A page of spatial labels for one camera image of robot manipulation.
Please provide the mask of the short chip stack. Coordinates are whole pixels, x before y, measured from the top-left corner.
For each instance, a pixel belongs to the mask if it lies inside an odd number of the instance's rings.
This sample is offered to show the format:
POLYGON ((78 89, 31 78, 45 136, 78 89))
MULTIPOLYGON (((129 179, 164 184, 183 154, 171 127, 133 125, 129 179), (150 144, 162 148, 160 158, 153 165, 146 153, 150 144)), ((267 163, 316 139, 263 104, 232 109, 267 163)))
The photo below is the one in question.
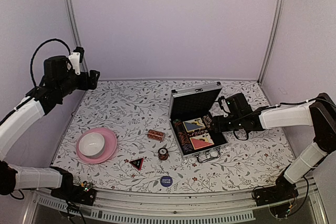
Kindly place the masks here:
POLYGON ((158 150, 158 158, 159 158, 159 160, 165 161, 165 160, 168 159, 168 157, 169 157, 169 152, 168 152, 168 150, 166 148, 163 147, 163 148, 160 148, 158 150))

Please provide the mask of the blue peach chip stack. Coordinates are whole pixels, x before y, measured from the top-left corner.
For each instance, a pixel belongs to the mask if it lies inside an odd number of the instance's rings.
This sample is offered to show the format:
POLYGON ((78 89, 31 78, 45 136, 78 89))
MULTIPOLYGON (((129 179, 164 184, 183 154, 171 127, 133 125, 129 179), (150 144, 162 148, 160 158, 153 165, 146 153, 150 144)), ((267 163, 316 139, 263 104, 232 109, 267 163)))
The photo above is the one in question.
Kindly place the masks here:
POLYGON ((202 117, 202 120, 208 130, 213 130, 214 129, 214 123, 212 118, 209 115, 205 115, 202 117))

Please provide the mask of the orange black chip roll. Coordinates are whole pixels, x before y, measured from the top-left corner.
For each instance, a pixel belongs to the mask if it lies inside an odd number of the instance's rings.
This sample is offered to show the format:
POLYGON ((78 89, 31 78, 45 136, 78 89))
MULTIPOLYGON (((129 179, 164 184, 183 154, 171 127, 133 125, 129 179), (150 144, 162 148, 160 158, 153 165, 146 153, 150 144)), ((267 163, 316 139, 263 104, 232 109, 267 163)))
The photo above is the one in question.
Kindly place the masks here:
POLYGON ((165 134, 156 130, 148 130, 148 138, 162 142, 164 140, 165 134))

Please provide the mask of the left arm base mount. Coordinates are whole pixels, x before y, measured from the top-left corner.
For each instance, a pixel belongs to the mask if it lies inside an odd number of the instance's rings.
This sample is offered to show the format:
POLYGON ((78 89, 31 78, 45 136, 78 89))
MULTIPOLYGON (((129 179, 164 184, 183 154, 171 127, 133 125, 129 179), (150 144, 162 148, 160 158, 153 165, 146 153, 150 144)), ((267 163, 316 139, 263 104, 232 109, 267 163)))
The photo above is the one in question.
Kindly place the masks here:
POLYGON ((68 202, 93 206, 97 191, 94 189, 93 183, 85 180, 79 185, 73 185, 72 188, 52 189, 50 194, 55 198, 67 200, 68 202))

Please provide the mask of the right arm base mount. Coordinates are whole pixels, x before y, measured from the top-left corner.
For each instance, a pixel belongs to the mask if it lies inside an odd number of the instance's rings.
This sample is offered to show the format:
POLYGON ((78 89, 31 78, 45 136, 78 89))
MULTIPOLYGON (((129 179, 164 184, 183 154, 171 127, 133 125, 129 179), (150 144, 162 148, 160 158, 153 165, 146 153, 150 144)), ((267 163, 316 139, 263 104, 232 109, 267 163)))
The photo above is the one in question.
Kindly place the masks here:
POLYGON ((287 181, 276 182, 274 186, 270 187, 258 186, 253 189, 251 193, 251 196, 255 200, 257 206, 295 199, 298 195, 296 185, 287 181))

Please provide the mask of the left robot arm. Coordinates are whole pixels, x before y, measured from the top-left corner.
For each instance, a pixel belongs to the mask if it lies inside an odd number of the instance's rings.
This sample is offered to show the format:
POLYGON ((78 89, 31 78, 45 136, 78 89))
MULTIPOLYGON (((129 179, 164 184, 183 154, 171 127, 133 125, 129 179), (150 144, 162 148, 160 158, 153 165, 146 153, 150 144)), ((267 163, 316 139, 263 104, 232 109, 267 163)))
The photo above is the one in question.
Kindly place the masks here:
POLYGON ((65 96, 75 90, 94 90, 100 72, 82 72, 79 58, 74 54, 54 56, 44 61, 44 76, 40 85, 30 90, 21 103, 1 120, 1 195, 16 190, 49 188, 54 197, 73 200, 78 186, 73 183, 72 173, 58 167, 34 168, 10 165, 5 157, 16 141, 65 96))

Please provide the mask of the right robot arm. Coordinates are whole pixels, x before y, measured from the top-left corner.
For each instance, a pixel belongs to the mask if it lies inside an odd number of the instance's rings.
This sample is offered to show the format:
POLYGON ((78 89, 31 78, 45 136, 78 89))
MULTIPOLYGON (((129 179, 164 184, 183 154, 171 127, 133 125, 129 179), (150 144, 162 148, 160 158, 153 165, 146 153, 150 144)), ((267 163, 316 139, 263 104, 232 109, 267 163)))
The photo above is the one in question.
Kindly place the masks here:
POLYGON ((335 103, 327 93, 319 93, 315 98, 302 102, 281 102, 255 110, 242 93, 220 98, 218 102, 226 104, 228 112, 226 116, 212 117, 211 126, 216 132, 244 130, 249 134, 286 128, 291 140, 311 137, 307 147, 276 179, 271 190, 276 201, 290 195, 295 183, 335 151, 335 103))

